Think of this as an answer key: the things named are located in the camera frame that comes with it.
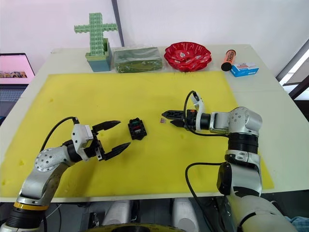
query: robotic arm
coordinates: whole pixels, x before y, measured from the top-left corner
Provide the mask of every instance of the robotic arm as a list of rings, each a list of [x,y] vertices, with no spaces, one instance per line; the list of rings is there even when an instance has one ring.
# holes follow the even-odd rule
[[[42,150],[36,157],[34,168],[24,181],[11,214],[0,232],[37,231],[67,168],[94,156],[99,161],[109,160],[130,145],[122,144],[105,153],[97,138],[99,131],[108,130],[120,121],[103,122],[93,126],[92,130],[88,125],[79,124],[77,118],[73,122],[71,140],[59,147]]]
[[[295,232],[293,225],[269,201],[260,197],[262,178],[257,150],[262,118],[245,107],[206,114],[200,95],[192,91],[191,99],[195,110],[186,110],[185,103],[183,111],[168,110],[162,116],[172,119],[173,125],[193,133],[209,130],[228,137],[217,188],[227,196],[237,231]]]

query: laptop screen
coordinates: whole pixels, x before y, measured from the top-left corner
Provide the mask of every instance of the laptop screen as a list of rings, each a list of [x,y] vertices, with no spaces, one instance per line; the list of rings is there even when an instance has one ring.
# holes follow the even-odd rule
[[[29,84],[34,72],[25,53],[0,54],[0,84]]]

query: white table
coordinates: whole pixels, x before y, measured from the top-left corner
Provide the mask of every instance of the white table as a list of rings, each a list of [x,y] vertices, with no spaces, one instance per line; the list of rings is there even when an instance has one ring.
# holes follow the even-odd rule
[[[207,45],[212,62],[205,71],[221,70],[227,50],[237,52],[235,62],[254,62],[260,68],[256,75],[225,76],[240,106],[257,112],[263,119],[259,150],[274,181],[275,188],[264,192],[282,192],[309,189],[309,123],[292,99],[280,86],[270,70],[250,45]],[[92,73],[84,55],[87,48],[55,49],[37,73],[21,99],[16,103],[0,127],[0,162],[35,96],[47,76],[53,73]],[[175,72],[166,63],[163,72]],[[199,196],[218,196],[220,193],[200,193]],[[54,202],[107,201],[119,199],[151,199],[187,197],[191,194],[156,194],[94,198],[54,198]],[[15,201],[1,198],[0,201]]]

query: laptop keyboard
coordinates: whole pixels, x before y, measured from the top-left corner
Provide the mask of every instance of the laptop keyboard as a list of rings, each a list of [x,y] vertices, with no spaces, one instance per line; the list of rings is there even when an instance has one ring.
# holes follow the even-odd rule
[[[15,102],[18,101],[24,90],[0,90],[0,102]]]

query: orange tube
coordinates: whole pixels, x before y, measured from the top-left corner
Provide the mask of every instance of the orange tube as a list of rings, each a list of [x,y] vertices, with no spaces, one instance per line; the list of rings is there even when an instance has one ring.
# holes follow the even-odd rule
[[[226,52],[224,61],[223,61],[222,65],[221,65],[221,69],[223,71],[230,71],[232,69],[232,65],[234,63],[235,56],[236,56],[236,51],[235,50],[228,50]]]

